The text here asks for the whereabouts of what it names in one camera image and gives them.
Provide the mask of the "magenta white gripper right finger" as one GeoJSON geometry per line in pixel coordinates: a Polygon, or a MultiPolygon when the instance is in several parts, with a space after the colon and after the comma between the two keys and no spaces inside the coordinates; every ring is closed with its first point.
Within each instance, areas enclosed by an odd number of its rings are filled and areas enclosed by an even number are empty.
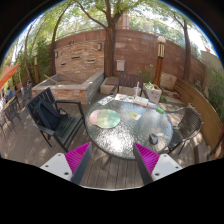
{"type": "Polygon", "coordinates": [[[158,154],[138,143],[133,144],[133,153],[144,185],[182,169],[168,154],[158,154]]]}

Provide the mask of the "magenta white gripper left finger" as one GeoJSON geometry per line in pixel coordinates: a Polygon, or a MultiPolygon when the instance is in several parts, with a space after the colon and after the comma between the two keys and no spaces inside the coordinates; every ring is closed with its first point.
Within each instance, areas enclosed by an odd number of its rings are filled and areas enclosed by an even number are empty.
{"type": "Polygon", "coordinates": [[[92,153],[92,143],[88,142],[66,154],[57,153],[41,169],[48,171],[77,185],[81,183],[92,153]]]}

